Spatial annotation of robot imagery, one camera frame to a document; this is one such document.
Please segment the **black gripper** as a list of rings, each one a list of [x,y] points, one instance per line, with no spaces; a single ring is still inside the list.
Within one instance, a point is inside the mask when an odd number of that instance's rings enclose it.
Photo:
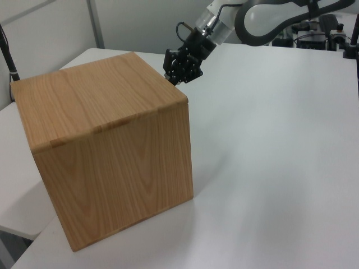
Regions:
[[[165,52],[163,69],[165,78],[173,85],[189,83],[203,75],[202,61],[217,47],[198,29],[192,31],[183,43],[189,54],[182,57],[178,63],[178,50],[167,49]]]

